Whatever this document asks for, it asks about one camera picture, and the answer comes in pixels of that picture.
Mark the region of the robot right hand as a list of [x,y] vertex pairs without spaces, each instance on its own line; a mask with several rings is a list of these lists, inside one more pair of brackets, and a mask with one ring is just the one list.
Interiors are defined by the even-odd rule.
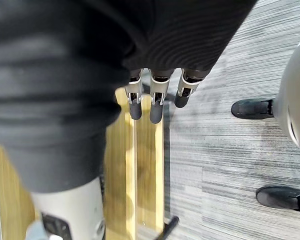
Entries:
[[0,145],[45,234],[105,237],[100,175],[115,91],[143,68],[204,75],[253,0],[0,0]]

